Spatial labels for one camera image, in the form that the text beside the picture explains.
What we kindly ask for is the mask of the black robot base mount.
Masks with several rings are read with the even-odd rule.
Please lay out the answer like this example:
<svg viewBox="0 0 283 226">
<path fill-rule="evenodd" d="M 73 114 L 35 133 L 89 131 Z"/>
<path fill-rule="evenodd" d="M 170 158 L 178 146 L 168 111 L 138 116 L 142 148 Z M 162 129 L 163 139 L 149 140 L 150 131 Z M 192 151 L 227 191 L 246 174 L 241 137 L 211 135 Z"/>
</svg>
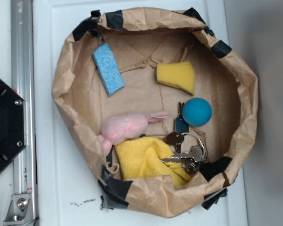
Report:
<svg viewBox="0 0 283 226">
<path fill-rule="evenodd" d="M 0 174 L 26 147 L 25 100 L 0 79 Z"/>
</svg>

